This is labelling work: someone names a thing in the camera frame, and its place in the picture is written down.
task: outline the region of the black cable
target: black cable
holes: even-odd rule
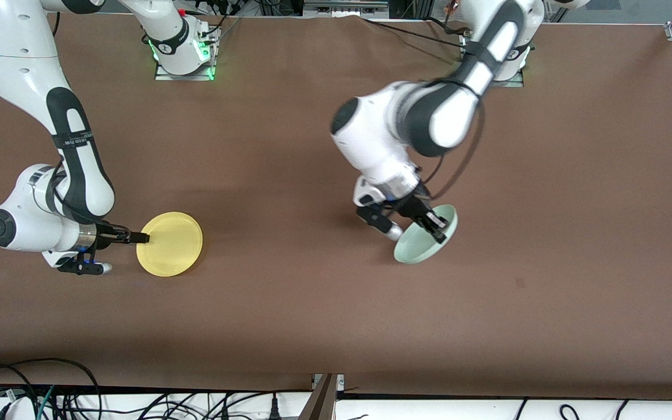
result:
[[[48,398],[48,401],[43,401],[43,404],[45,404],[46,407],[48,407],[48,403],[51,404],[51,415],[53,415],[54,420],[59,420],[61,418],[62,420],[68,420],[67,419],[67,413],[63,409],[59,409],[58,407],[58,398],[56,397],[56,393],[51,393],[51,396]]]
[[[142,420],[180,420],[175,417],[168,417],[166,415],[150,415],[150,417],[142,417]]]
[[[90,409],[90,408],[82,408],[82,407],[80,407],[80,406],[79,406],[79,401],[77,401],[77,397],[78,397],[78,395],[75,394],[75,395],[73,395],[73,397],[74,397],[74,398],[72,399],[72,402],[74,403],[74,407],[75,407],[76,409],[73,409],[73,410],[70,409],[70,410],[69,410],[69,413],[72,414],[72,418],[75,417],[75,416],[74,416],[74,413],[75,413],[75,412],[79,412],[79,415],[81,415],[82,418],[84,418],[85,420],[90,420],[90,418],[87,417],[87,416],[85,415],[85,413],[86,413],[86,412],[97,412],[97,411],[99,411],[98,409]],[[64,398],[64,410],[67,410],[67,407],[71,408],[71,404],[69,403],[69,397],[68,397],[68,396]]]
[[[579,414],[577,414],[574,407],[572,407],[569,404],[562,404],[562,405],[559,406],[559,416],[562,417],[562,420],[571,420],[571,418],[569,418],[565,415],[565,408],[568,408],[572,411],[572,414],[574,414],[575,420],[579,420]]]
[[[152,403],[149,404],[149,406],[145,407],[142,410],[142,413],[139,414],[139,418],[137,418],[136,420],[145,420],[144,416],[147,415],[147,413],[152,409],[152,407],[160,404],[160,401],[162,401],[163,398],[166,398],[169,395],[170,394],[161,394],[159,397],[157,397],[154,401],[152,401]]]
[[[514,420],[520,420],[520,415],[523,414],[523,407],[528,402],[528,397],[523,398],[523,402],[520,403],[520,407],[517,409],[517,414],[515,414]]]
[[[195,411],[194,408],[189,407],[187,405],[178,405],[177,403],[174,403],[173,401],[170,401],[170,404],[175,404],[175,407],[173,407],[173,409],[171,411],[178,410],[180,412],[185,413],[185,415],[183,416],[184,418],[186,417],[186,415],[191,415],[192,417],[194,417],[194,420],[198,420],[197,415],[194,413],[194,411]]]
[[[472,88],[467,87],[464,83],[454,82],[453,80],[451,81],[448,80],[448,82],[456,83],[457,85],[469,89],[469,91],[471,92],[474,92]],[[447,181],[447,183],[445,183],[445,185],[442,188],[440,188],[440,191],[438,191],[437,194],[434,195],[430,194],[429,196],[430,199],[432,200],[439,199],[440,197],[445,195],[448,191],[450,191],[450,189],[453,188],[454,184],[458,181],[458,178],[460,178],[460,176],[468,167],[468,164],[471,162],[471,158],[474,157],[475,151],[478,148],[478,144],[481,142],[481,138],[484,133],[484,125],[486,123],[486,109],[484,107],[484,102],[480,97],[478,98],[477,110],[478,110],[477,129],[475,130],[474,136],[470,141],[468,151],[466,151],[466,155],[463,157],[463,160],[461,160],[461,164],[458,166],[458,169],[456,169],[456,172],[454,172],[453,175],[450,176],[450,179]]]
[[[61,403],[61,412],[64,415],[64,420],[69,420],[69,415],[72,418],[72,420],[76,420],[74,412],[69,411],[69,409],[72,407],[71,403],[69,403],[70,397],[72,397],[72,395],[64,394],[64,401]]]
[[[58,24],[61,22],[61,12],[56,12],[56,24],[54,24],[54,29],[51,31],[51,34],[55,37],[56,32],[58,32]]]
[[[222,23],[225,22],[225,19],[227,19],[227,16],[229,16],[229,15],[227,15],[227,14],[222,15],[222,19],[219,21],[219,23],[217,23],[216,26],[213,27],[213,29],[210,29],[210,30],[208,30],[208,31],[206,31],[206,32],[202,32],[201,36],[202,36],[202,37],[205,37],[205,36],[207,36],[208,34],[211,34],[212,32],[214,32],[214,31],[216,31],[217,29],[219,29],[219,28],[222,26]]]
[[[381,23],[381,22],[374,22],[374,21],[371,21],[371,20],[368,20],[368,19],[362,19],[362,20],[366,21],[366,22],[369,22],[372,25],[374,24],[376,26],[385,27],[385,29],[392,29],[394,31],[403,32],[404,34],[414,35],[414,37],[424,38],[425,40],[431,40],[431,41],[435,41],[437,43],[443,43],[443,44],[446,44],[446,45],[449,45],[449,46],[450,45],[451,46],[457,46],[458,48],[464,48],[464,46],[459,44],[459,43],[451,43],[450,41],[441,40],[439,38],[434,38],[434,37],[429,37],[427,35],[417,34],[416,32],[406,31],[405,29],[401,29],[400,27],[390,26],[389,24],[387,25],[387,24],[384,24],[384,23]]]
[[[9,411],[10,407],[12,406],[12,403],[8,403],[2,409],[0,409],[0,420],[6,420],[7,418],[7,412]]]
[[[166,407],[165,408],[165,413],[163,415],[165,415],[165,417],[168,417],[169,415],[167,414],[167,412],[170,411],[170,396],[169,395],[165,396],[165,407]]]
[[[82,407],[80,407],[78,402],[77,402],[76,395],[74,396],[74,399],[72,401],[75,403],[75,407],[73,407],[73,408],[72,407],[64,407],[62,409],[64,412],[70,412],[70,413],[78,412],[78,413],[82,414],[82,417],[84,417],[86,420],[90,420],[90,418],[86,417],[83,413],[99,412],[100,411],[100,410],[95,409],[95,408],[82,408]],[[157,404],[154,404],[150,408],[156,407],[160,404],[163,404],[163,402],[161,401]],[[179,407],[179,410],[181,412],[186,412],[187,414],[193,415],[194,418],[197,418],[197,417],[195,417],[194,413],[197,413],[198,415],[204,415],[203,412],[199,411],[198,409],[196,409],[192,406],[186,405],[186,404],[180,404],[180,403],[175,402],[175,401],[168,401],[168,402],[165,402],[165,404],[170,404],[170,405]],[[128,410],[128,411],[121,411],[121,410],[117,410],[117,409],[115,409],[115,410],[114,409],[104,409],[104,410],[102,410],[102,412],[109,412],[111,414],[134,414],[135,412],[144,411],[144,409],[146,409],[146,407],[142,407],[142,408],[138,408],[138,409],[131,409],[131,410]]]
[[[24,389],[24,393],[26,393],[26,396],[30,399],[30,403],[33,406],[33,414],[37,416],[38,413],[38,404],[37,404],[37,393],[35,392],[35,389],[33,389],[32,383],[30,383],[29,380],[27,380],[27,377],[22,374],[18,369],[15,369],[12,365],[6,365],[3,363],[0,363],[0,369],[8,369],[14,372],[21,380],[24,382],[24,385],[26,386],[26,389]]]
[[[271,397],[271,411],[269,412],[269,420],[282,420],[282,415],[279,414],[279,399],[277,393]]]
[[[194,396],[197,396],[197,394],[189,394],[186,398],[182,399],[180,403],[178,403],[175,407],[173,407],[173,409],[167,409],[165,411],[165,415],[167,417],[170,417],[171,415],[173,415],[174,411],[176,411],[180,406],[183,406],[184,402],[188,401],[189,399],[192,399],[192,397],[194,397]]]
[[[222,420],[229,420],[230,418],[230,412],[227,411],[227,398],[230,398],[230,396],[231,393],[225,393],[225,398],[222,400],[222,411],[220,412]]]
[[[440,171],[440,167],[442,166],[442,162],[443,162],[444,160],[445,160],[445,155],[441,155],[441,156],[440,156],[440,160],[437,161],[437,166],[435,166],[435,169],[432,170],[432,173],[430,173],[430,175],[427,176],[426,179],[422,180],[422,184],[426,184],[426,183],[428,183],[429,181],[432,181],[432,178],[434,178],[435,175],[437,175],[437,172]]]
[[[629,399],[625,399],[624,402],[619,405],[618,409],[616,410],[616,417],[614,417],[614,420],[619,420],[621,418],[621,412],[624,411],[624,407],[627,406],[627,403],[629,402]],[[574,409],[569,404],[562,404],[559,406],[559,417],[562,418],[562,420],[572,420],[571,418],[567,417],[565,415],[565,409],[570,409],[572,414],[574,414],[574,420],[579,420],[579,414],[577,414],[577,410]]]
[[[207,420],[207,418],[208,418],[208,420],[214,420],[214,418],[218,418],[219,415],[221,414],[221,412],[217,412],[217,413],[216,413],[215,415],[213,415],[212,417],[209,417],[209,415],[211,415],[211,413],[212,413],[214,410],[216,410],[217,407],[221,406],[221,405],[222,405],[222,402],[225,402],[225,404],[227,404],[227,408],[229,408],[229,407],[234,406],[235,404],[239,404],[239,403],[241,403],[241,402],[243,402],[243,401],[246,401],[246,400],[249,400],[249,399],[251,399],[251,398],[256,398],[256,397],[259,397],[259,396],[267,396],[267,394],[275,394],[275,393],[278,393],[278,394],[281,394],[281,393],[299,393],[300,391],[302,391],[302,389],[275,389],[274,391],[263,391],[263,393],[254,393],[254,394],[250,394],[250,395],[245,396],[245,397],[243,397],[243,398],[241,398],[241,399],[239,399],[239,400],[237,400],[237,401],[232,401],[232,403],[230,403],[230,404],[227,404],[225,400],[221,400],[220,402],[214,404],[214,407],[211,407],[211,409],[209,410],[209,412],[208,412],[204,417],[202,417],[201,420]]]
[[[621,405],[619,405],[618,409],[616,410],[616,417],[614,420],[619,420],[621,418],[621,412],[624,411],[624,407],[627,406],[627,403],[629,402],[629,399],[625,399]]]
[[[30,384],[29,381],[27,381],[27,378],[22,375],[19,370],[14,369],[14,366],[19,366],[19,365],[26,365],[29,363],[40,363],[40,362],[59,362],[59,363],[64,363],[67,365],[72,365],[74,367],[77,367],[78,369],[82,370],[82,372],[85,372],[85,374],[90,378],[90,382],[93,383],[93,386],[95,387],[95,391],[97,393],[98,397],[98,409],[102,411],[102,395],[100,393],[100,388],[98,386],[97,380],[95,379],[95,375],[93,375],[93,372],[88,369],[85,365],[81,364],[80,362],[75,362],[74,360],[69,360],[69,359],[62,359],[61,357],[43,357],[40,359],[28,359],[28,360],[21,360],[19,362],[14,362],[10,364],[2,364],[0,363],[0,369],[10,369],[13,370],[14,372],[18,373],[20,378],[24,381],[26,381],[26,384],[29,385],[30,389],[32,389],[32,384]],[[34,407],[37,413],[37,399],[34,400]],[[102,418],[102,413],[98,412],[98,420],[101,420]]]
[[[52,185],[51,190],[53,191],[54,197],[56,197],[56,199],[61,203],[61,205],[63,205],[63,207],[66,207],[74,215],[78,215],[80,218],[83,218],[87,221],[90,221],[91,223],[95,223],[95,224],[101,225],[101,226],[107,226],[107,227],[117,229],[117,230],[122,230],[124,232],[130,232],[130,229],[126,226],[117,225],[115,223],[110,223],[109,221],[104,220],[104,219],[85,216],[82,213],[78,212],[76,208],[72,207],[72,205],[70,205],[69,203],[64,201],[64,199],[61,197],[61,195],[58,193],[58,191],[56,191],[56,186],[58,186],[58,183],[54,182],[54,179],[56,178],[56,174],[58,173],[59,169],[61,169],[61,166],[63,164],[64,164],[64,158],[62,157],[61,159],[59,159],[59,162],[56,165],[56,168],[54,168],[53,175],[51,175],[51,180],[49,181],[49,183],[51,183],[51,185]]]
[[[274,13],[276,11],[278,13],[278,16],[283,16],[284,14],[282,13],[281,10],[279,10],[279,6],[282,5],[282,0],[277,0],[277,2],[274,2],[274,0],[271,0],[271,2],[267,2],[266,0],[253,0],[253,2],[258,3],[261,5],[261,10],[264,11],[263,6],[266,6],[268,8],[271,8],[271,13]]]
[[[422,20],[436,23],[438,26],[442,27],[442,30],[447,35],[463,35],[471,30],[471,28],[467,26],[461,26],[458,29],[452,29],[450,26],[447,25],[448,18],[450,18],[450,15],[445,16],[445,22],[440,22],[438,19],[435,19],[432,16],[423,17]]]

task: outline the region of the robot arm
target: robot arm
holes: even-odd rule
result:
[[[38,205],[93,223],[112,209],[114,190],[85,109],[61,71],[45,16],[40,0],[0,2],[0,96],[43,124],[63,160],[63,173],[41,178]]]
[[[459,8],[474,35],[450,75],[429,83],[396,82],[353,98],[331,123],[336,146],[362,173],[353,198],[358,216],[394,241],[403,231],[389,220],[393,212],[445,241],[446,220],[429,207],[429,194],[405,149],[438,157],[459,146],[492,80],[508,79],[524,64],[544,15],[541,0],[464,0]]]
[[[0,247],[43,253],[61,271],[102,274],[109,266],[83,261],[83,253],[110,243],[147,237],[102,221],[115,194],[104,172],[85,109],[61,70],[46,10],[93,13],[104,0],[0,1],[0,96],[49,132],[61,155],[58,167],[24,170],[0,205]],[[200,50],[206,22],[181,17],[171,0],[122,0],[141,21],[174,74],[192,72],[208,55]]]

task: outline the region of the yellow plate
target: yellow plate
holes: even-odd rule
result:
[[[186,213],[170,212],[149,221],[142,229],[149,243],[136,244],[136,257],[150,274],[176,276],[194,265],[204,237],[201,227]]]

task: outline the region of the light green bowl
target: light green bowl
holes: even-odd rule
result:
[[[421,263],[421,261],[435,255],[445,244],[450,242],[450,238],[453,237],[453,233],[456,232],[456,227],[458,227],[458,212],[456,212],[456,208],[450,204],[443,204],[432,208],[432,210],[448,222],[445,231],[443,231],[447,237],[445,242],[438,244],[434,237],[425,231],[422,226],[412,223],[406,229],[406,232],[403,232],[401,239],[395,244],[395,249],[393,250],[393,256],[399,263]]]

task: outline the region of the brown table surface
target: brown table surface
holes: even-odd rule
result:
[[[109,220],[186,212],[205,251],[157,278],[130,246],[101,253],[101,277],[0,249],[0,361],[68,357],[121,386],[306,388],[340,372],[361,393],[672,398],[661,27],[542,27],[525,88],[489,93],[482,144],[441,200],[458,232],[409,266],[355,216],[358,172],[329,122],[351,96],[445,74],[453,47],[357,18],[245,19],[217,80],[155,82],[133,17],[62,19],[61,63],[117,192]],[[0,99],[0,203],[21,170],[56,161],[45,129]]]

